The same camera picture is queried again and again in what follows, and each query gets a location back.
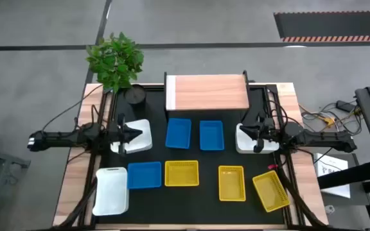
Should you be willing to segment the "green leafy potted plant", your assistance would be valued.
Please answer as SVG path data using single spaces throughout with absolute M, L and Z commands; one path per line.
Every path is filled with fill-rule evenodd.
M 86 47 L 89 70 L 97 75 L 97 82 L 117 92 L 131 87 L 137 80 L 144 62 L 143 51 L 124 33 L 101 38 L 99 44 Z

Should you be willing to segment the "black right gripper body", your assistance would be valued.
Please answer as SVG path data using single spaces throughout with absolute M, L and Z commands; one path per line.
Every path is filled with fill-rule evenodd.
M 257 140 L 265 139 L 268 141 L 277 141 L 276 127 L 273 118 L 269 117 L 259 117 L 258 122 L 258 132 Z

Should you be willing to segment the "yellow plastic basket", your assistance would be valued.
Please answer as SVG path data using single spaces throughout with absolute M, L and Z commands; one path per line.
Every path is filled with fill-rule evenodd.
M 194 187 L 199 185 L 197 160 L 168 160 L 164 164 L 164 185 Z
M 218 194 L 220 201 L 246 201 L 245 177 L 242 166 L 218 167 Z
M 274 170 L 253 177 L 252 182 L 266 212 L 290 205 L 285 188 Z

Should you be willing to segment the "black aluminium table frame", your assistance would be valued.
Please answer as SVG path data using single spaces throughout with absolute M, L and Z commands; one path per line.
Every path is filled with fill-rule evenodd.
M 266 83 L 270 87 L 269 99 L 277 101 L 287 112 L 288 116 L 301 122 L 300 109 L 293 83 Z M 110 115 L 111 95 L 103 94 L 103 87 L 99 83 L 88 83 L 85 86 L 82 107 L 79 111 L 79 122 L 84 123 L 90 120 L 89 111 L 91 105 L 100 107 L 103 111 L 103 119 Z M 66 166 L 60 196 L 58 199 L 52 225 L 56 226 L 65 221 L 71 211 L 77 206 L 78 200 L 83 196 L 86 183 L 93 178 L 90 173 L 99 169 L 101 157 L 82 152 L 81 148 L 70 149 L 69 158 L 73 161 Z M 312 157 L 303 152 L 297 151 L 291 155 L 291 166 L 284 167 L 285 173 L 289 170 L 291 179 L 295 180 L 299 194 L 310 210 L 323 223 L 328 224 L 328 217 L 324 210 L 322 194 L 317 183 L 317 175 L 314 173 Z

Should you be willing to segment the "black plant pot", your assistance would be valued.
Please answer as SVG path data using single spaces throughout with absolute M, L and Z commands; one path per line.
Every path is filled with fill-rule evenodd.
M 123 94 L 128 104 L 138 106 L 146 101 L 146 90 L 142 85 L 133 84 Z

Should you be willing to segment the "black power adapter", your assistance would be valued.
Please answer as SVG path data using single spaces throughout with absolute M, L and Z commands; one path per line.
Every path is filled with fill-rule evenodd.
M 338 100 L 335 104 L 335 107 L 344 112 L 352 112 L 355 109 L 356 105 L 345 102 L 345 101 Z

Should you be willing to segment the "blue plastic basket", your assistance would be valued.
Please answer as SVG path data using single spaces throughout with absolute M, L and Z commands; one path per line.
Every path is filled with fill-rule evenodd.
M 199 131 L 202 151 L 224 150 L 224 131 L 221 121 L 200 121 Z
M 191 138 L 191 120 L 170 118 L 166 131 L 167 148 L 189 149 Z
M 160 162 L 136 162 L 128 164 L 129 189 L 153 189 L 162 184 Z

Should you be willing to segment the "black desk beam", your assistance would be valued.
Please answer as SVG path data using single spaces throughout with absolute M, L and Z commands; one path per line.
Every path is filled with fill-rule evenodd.
M 317 178 L 320 189 L 370 180 L 370 162 Z

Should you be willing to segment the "black table mat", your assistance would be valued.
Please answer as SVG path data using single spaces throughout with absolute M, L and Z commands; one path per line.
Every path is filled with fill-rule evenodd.
M 125 167 L 132 162 L 160 162 L 167 160 L 197 160 L 199 185 L 196 187 L 167 187 L 134 189 L 129 194 L 128 210 L 120 215 L 100 216 L 97 224 L 237 224 L 281 225 L 281 210 L 266 212 L 252 184 L 252 178 L 267 172 L 274 163 L 273 155 L 239 154 L 236 151 L 235 127 L 238 123 L 251 124 L 258 112 L 264 110 L 262 88 L 249 92 L 251 108 L 248 113 L 239 110 L 170 112 L 171 118 L 191 120 L 191 141 L 187 150 L 165 146 L 167 120 L 164 113 L 165 93 L 151 90 L 146 94 L 143 108 L 132 108 L 122 94 L 118 95 L 115 111 L 123 113 L 126 121 L 147 119 L 150 122 L 153 146 L 148 151 L 128 154 L 120 158 L 108 154 L 102 167 Z M 224 150 L 200 149 L 199 124 L 201 120 L 218 120 L 224 128 Z M 219 200 L 219 166 L 242 166 L 245 177 L 246 200 L 232 202 Z

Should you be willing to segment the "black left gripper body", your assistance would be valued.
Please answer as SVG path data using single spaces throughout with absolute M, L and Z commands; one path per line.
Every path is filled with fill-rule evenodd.
M 126 155 L 127 151 L 125 145 L 128 141 L 124 128 L 120 128 L 116 123 L 111 123 L 107 135 L 110 143 L 110 150 L 119 155 Z

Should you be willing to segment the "white plastic basket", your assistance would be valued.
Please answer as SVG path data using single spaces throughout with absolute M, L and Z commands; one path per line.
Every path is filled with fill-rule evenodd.
M 270 141 L 270 140 L 263 140 L 263 147 L 259 151 L 254 151 L 254 148 L 258 144 L 257 140 L 252 140 L 246 133 L 244 133 L 240 127 L 241 123 L 236 125 L 235 131 L 235 143 L 236 143 L 236 150 L 238 153 L 241 154 L 268 154 L 277 151 L 280 148 L 278 142 Z
M 92 213 L 95 216 L 120 215 L 128 210 L 128 173 L 124 167 L 101 168 L 96 172 L 97 188 Z
M 138 130 L 142 130 L 143 133 L 136 137 L 133 141 L 130 143 L 126 143 L 125 149 L 127 151 L 127 154 L 130 153 L 135 153 L 139 151 L 146 151 L 152 148 L 152 134 L 151 134 L 151 129 L 150 129 L 150 123 L 147 119 L 140 119 L 136 121 L 131 121 L 124 123 L 120 128 L 124 128 L 125 131 L 125 125 L 128 125 L 131 128 L 136 128 Z

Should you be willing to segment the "black striped-edge floor mat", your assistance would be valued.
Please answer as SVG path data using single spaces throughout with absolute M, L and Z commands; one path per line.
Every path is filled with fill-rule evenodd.
M 370 11 L 277 12 L 283 42 L 370 42 Z

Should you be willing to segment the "wooden shelf with black frame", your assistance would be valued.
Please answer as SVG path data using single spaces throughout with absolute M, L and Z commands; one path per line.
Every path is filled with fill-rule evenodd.
M 167 74 L 165 108 L 168 111 L 247 110 L 247 86 L 244 74 Z

